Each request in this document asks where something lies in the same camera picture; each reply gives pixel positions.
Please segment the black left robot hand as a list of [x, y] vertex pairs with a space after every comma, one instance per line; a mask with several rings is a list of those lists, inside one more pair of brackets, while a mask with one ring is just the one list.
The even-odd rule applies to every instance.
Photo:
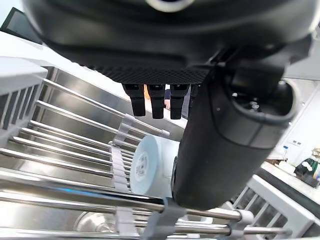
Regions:
[[283, 81], [306, 59], [320, 21], [317, 0], [25, 0], [52, 50], [121, 83], [135, 116], [189, 116], [173, 168], [181, 207], [229, 200], [276, 146], [299, 108]]

